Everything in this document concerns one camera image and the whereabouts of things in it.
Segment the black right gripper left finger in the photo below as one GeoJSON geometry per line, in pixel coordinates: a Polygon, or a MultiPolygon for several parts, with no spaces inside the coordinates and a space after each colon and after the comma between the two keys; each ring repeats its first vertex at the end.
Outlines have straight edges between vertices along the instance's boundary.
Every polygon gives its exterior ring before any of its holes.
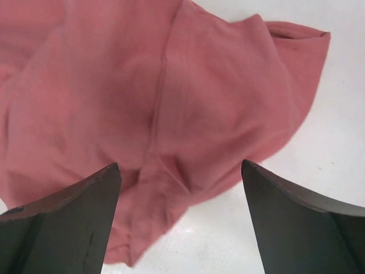
{"type": "Polygon", "coordinates": [[[112,163],[1,214],[1,273],[100,273],[120,187],[112,163]]]}

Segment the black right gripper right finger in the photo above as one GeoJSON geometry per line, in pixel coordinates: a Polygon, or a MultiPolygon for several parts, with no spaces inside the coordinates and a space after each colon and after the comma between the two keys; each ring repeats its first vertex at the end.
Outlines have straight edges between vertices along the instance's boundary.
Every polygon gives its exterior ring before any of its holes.
{"type": "Polygon", "coordinates": [[[244,160],[242,180],[265,273],[364,273],[364,208],[244,160]]]}

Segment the pink t shirt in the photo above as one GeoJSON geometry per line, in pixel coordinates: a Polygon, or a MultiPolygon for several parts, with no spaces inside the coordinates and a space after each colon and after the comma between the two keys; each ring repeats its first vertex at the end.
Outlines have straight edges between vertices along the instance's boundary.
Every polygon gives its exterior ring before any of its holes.
{"type": "Polygon", "coordinates": [[[1,2],[1,199],[116,162],[104,259],[133,266],[195,204],[279,151],[310,111],[328,32],[192,1],[1,2]]]}

